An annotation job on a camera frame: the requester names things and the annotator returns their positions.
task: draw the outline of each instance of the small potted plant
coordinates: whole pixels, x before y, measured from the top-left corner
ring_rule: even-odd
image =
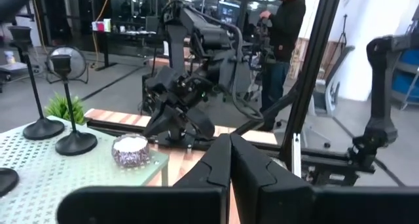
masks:
[[[84,111],[82,102],[78,97],[74,97],[71,99],[71,103],[73,104],[73,113],[74,113],[74,120],[77,124],[83,125],[84,121]],[[70,114],[67,104],[67,99],[65,96],[61,96],[58,93],[55,93],[55,97],[50,99],[50,104],[45,107],[45,114],[47,116],[55,116],[60,119],[64,119],[70,121]]]

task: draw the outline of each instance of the chair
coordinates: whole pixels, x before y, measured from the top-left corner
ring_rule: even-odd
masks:
[[[341,67],[343,61],[346,59],[348,54],[354,49],[355,47],[353,46],[344,47],[336,63],[330,70],[326,80],[316,80],[316,86],[310,100],[310,105],[308,106],[307,115],[319,117],[333,117],[333,113],[338,103],[338,93],[340,86],[339,82],[335,82],[335,76],[339,68]],[[284,128],[285,127],[282,126],[279,129],[275,129],[275,132],[283,132],[283,130],[285,130]],[[313,126],[309,122],[304,123],[304,128],[301,132],[302,142],[304,143],[305,147],[308,147],[306,139],[307,132],[312,132],[315,135],[323,138],[326,141],[324,143],[324,146],[326,148],[330,147],[331,140],[323,134],[317,132],[315,129],[313,129]]]

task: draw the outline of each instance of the decorative bowl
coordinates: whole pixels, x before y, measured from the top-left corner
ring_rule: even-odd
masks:
[[[135,168],[150,163],[150,146],[147,138],[139,134],[125,134],[114,140],[112,157],[124,168]]]

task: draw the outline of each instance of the perforated table surface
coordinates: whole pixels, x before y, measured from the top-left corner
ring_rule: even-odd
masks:
[[[30,141],[23,137],[25,126],[0,134],[0,167],[13,168],[19,184],[0,198],[0,224],[56,223],[56,210],[62,198],[75,189],[91,185],[146,185],[159,171],[162,184],[168,184],[168,155],[151,151],[150,164],[142,168],[121,168],[111,156],[115,137],[78,126],[98,138],[98,145],[84,155],[65,157],[55,152],[55,143],[71,131],[49,140]]]

